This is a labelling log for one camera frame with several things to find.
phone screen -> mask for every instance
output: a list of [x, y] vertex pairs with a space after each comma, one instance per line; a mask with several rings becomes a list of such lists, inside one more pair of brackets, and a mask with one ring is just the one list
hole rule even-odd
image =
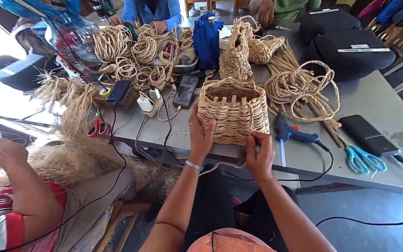
[[188, 107], [194, 93], [195, 86], [197, 85], [198, 78], [192, 76], [183, 76], [181, 84], [176, 90], [176, 95], [173, 104], [182, 107]]

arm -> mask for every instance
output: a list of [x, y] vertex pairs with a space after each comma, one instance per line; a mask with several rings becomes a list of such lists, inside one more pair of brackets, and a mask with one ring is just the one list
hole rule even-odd
[[[189, 118], [191, 154], [188, 160], [201, 166], [211, 150], [215, 120], [210, 120], [205, 134], [197, 117], [197, 108], [196, 103]], [[179, 251], [182, 248], [184, 234], [191, 218], [199, 173], [197, 169], [188, 165], [184, 166], [180, 177], [156, 218], [149, 237], [139, 251]]]
[[0, 166], [14, 193], [12, 212], [23, 216], [24, 242], [56, 228], [62, 215], [55, 195], [27, 163], [27, 155], [21, 144], [0, 138]]
[[138, 4], [136, 0], [124, 0], [124, 11], [120, 19], [123, 23], [129, 21], [134, 23], [138, 13]]
[[167, 0], [167, 6], [171, 15], [169, 19], [150, 22], [150, 26], [156, 29], [157, 34], [168, 32], [181, 24], [180, 4], [178, 0]]
[[273, 0], [251, 0], [248, 8], [250, 9], [251, 15], [257, 14], [257, 18], [262, 26], [267, 27], [273, 21]]
[[167, 0], [167, 5], [169, 7], [169, 13], [171, 17], [164, 20], [167, 25], [167, 32], [178, 27], [181, 24], [181, 14], [180, 14], [180, 3], [178, 0]]
[[[256, 142], [260, 145], [256, 153]], [[271, 170], [271, 136], [253, 132], [247, 139], [247, 166], [260, 186], [290, 252], [336, 252], [329, 241], [284, 191]]]

red and white shirt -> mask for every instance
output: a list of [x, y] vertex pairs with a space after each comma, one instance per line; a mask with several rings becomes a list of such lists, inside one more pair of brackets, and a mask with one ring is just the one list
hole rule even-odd
[[[66, 204], [66, 189], [55, 183], [46, 183], [54, 192], [56, 199], [62, 209]], [[12, 212], [12, 188], [10, 186], [0, 186], [0, 250], [10, 249], [23, 244], [24, 225], [23, 216]], [[43, 238], [33, 246], [30, 251], [49, 252], [53, 250], [58, 238], [59, 230]]]

silver watch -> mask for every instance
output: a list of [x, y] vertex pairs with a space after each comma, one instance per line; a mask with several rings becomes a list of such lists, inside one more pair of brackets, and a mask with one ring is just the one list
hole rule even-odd
[[199, 166], [199, 165], [196, 165], [194, 163], [191, 163], [189, 160], [186, 160], [186, 164], [189, 165], [190, 167], [193, 167], [193, 168], [199, 170], [199, 171], [203, 170], [203, 166]]

table surface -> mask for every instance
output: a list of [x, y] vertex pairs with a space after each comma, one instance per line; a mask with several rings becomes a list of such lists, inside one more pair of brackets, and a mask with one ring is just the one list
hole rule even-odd
[[[292, 31], [269, 31], [269, 34], [285, 36], [294, 50], [297, 58], [300, 58], [305, 45], [300, 41], [297, 31], [299, 24], [288, 24], [286, 27]], [[266, 66], [252, 66], [257, 83], [263, 83], [270, 77], [270, 72]], [[338, 120], [341, 117], [360, 114], [369, 121], [376, 129], [385, 135], [402, 151], [403, 156], [403, 101], [396, 94], [389, 83], [384, 79], [379, 71], [364, 77], [358, 81], [350, 83], [338, 83], [340, 89], [341, 108], [335, 115]], [[322, 94], [332, 98], [333, 88], [328, 85]], [[188, 118], [192, 111], [182, 109], [178, 115], [171, 119], [172, 132], [167, 141], [167, 145], [178, 153], [190, 152], [190, 138]], [[170, 115], [176, 111], [176, 107], [170, 105]], [[134, 103], [129, 109], [117, 109], [117, 120], [114, 127], [114, 137], [124, 142], [134, 142], [143, 115], [138, 104]], [[303, 109], [304, 114], [309, 115], [308, 108]], [[112, 109], [104, 109], [104, 119], [108, 122], [113, 120]], [[161, 118], [165, 118], [165, 112], [161, 111]], [[274, 120], [274, 115], [269, 113], [270, 122]], [[306, 133], [316, 133], [320, 140], [331, 149], [334, 155], [334, 166], [332, 170], [322, 178], [329, 182], [342, 182], [356, 186], [369, 188], [379, 188], [394, 192], [403, 192], [403, 166], [399, 165], [394, 158], [382, 159], [388, 166], [388, 171], [377, 174], [361, 175], [352, 172], [347, 163], [347, 154], [342, 148], [338, 148], [326, 129], [319, 122], [299, 123], [291, 122], [290, 125], [300, 125], [300, 130]], [[148, 118], [144, 125], [138, 144], [142, 146], [163, 148], [164, 138], [169, 130], [168, 122], [161, 122], [155, 116]], [[273, 169], [316, 177], [327, 169], [330, 165], [330, 156], [321, 148], [314, 144], [306, 144], [297, 140], [289, 139], [285, 142], [285, 152], [287, 167], [280, 166], [279, 142], [274, 140], [273, 147], [276, 152]], [[244, 147], [237, 145], [214, 144], [210, 157], [221, 161], [243, 162], [245, 157]]]

